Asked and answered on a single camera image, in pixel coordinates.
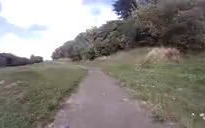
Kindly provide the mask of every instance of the green grass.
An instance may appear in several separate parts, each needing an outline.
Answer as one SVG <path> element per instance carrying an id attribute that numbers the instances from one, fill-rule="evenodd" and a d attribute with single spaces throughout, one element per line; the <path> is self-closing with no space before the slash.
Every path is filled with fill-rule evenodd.
<path id="1" fill-rule="evenodd" d="M 145 53 L 145 50 L 122 52 L 99 65 L 132 89 L 136 98 L 151 104 L 156 121 L 177 121 L 187 128 L 205 128 L 205 117 L 200 116 L 203 113 L 205 116 L 205 53 L 186 55 L 179 64 L 137 65 Z"/>
<path id="2" fill-rule="evenodd" d="M 59 64 L 0 68 L 0 128 L 36 128 L 49 121 L 85 74 Z"/>

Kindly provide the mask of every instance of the foliage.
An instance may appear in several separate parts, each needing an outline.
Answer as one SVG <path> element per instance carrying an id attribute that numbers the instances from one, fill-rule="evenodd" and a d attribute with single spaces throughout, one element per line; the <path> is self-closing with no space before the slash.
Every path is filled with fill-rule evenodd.
<path id="1" fill-rule="evenodd" d="M 117 0 L 114 4 L 114 11 L 120 18 L 128 18 L 134 8 L 137 7 L 135 0 Z"/>
<path id="2" fill-rule="evenodd" d="M 19 66 L 33 64 L 34 62 L 24 57 L 18 57 L 10 53 L 0 53 L 0 67 Z"/>
<path id="3" fill-rule="evenodd" d="M 43 62 L 43 57 L 31 55 L 30 60 L 33 61 L 34 63 L 41 63 Z"/>
<path id="4" fill-rule="evenodd" d="M 52 58 L 93 60 L 144 46 L 205 50 L 205 0 L 152 0 L 137 4 L 127 19 L 108 21 L 80 33 L 56 49 Z"/>

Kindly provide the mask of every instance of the cloud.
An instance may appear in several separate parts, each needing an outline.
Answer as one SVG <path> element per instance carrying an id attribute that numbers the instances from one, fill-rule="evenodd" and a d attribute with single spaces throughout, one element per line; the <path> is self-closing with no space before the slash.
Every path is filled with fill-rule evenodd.
<path id="1" fill-rule="evenodd" d="M 83 4 L 105 4 L 105 5 L 112 5 L 115 0 L 83 0 Z"/>
<path id="2" fill-rule="evenodd" d="M 99 3 L 83 4 L 82 0 L 0 0 L 0 2 L 0 17 L 26 32 L 18 34 L 9 31 L 0 38 L 0 51 L 25 57 L 35 54 L 49 59 L 55 48 L 65 41 L 74 39 L 78 33 L 91 26 L 100 26 L 108 20 L 117 19 L 111 6 Z M 100 13 L 92 14 L 92 10 L 95 9 Z"/>

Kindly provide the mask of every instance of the grassy slope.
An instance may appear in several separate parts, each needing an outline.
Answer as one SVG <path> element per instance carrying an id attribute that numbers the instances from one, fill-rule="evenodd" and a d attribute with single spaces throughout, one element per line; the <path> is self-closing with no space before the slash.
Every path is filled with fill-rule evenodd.
<path id="1" fill-rule="evenodd" d="M 156 120 L 177 120 L 187 128 L 205 128 L 205 53 L 187 55 L 180 64 L 136 65 L 145 53 L 145 49 L 121 52 L 94 63 L 100 63 L 138 98 L 152 103 Z"/>
<path id="2" fill-rule="evenodd" d="M 0 68 L 0 128 L 36 128 L 86 74 L 68 65 Z"/>

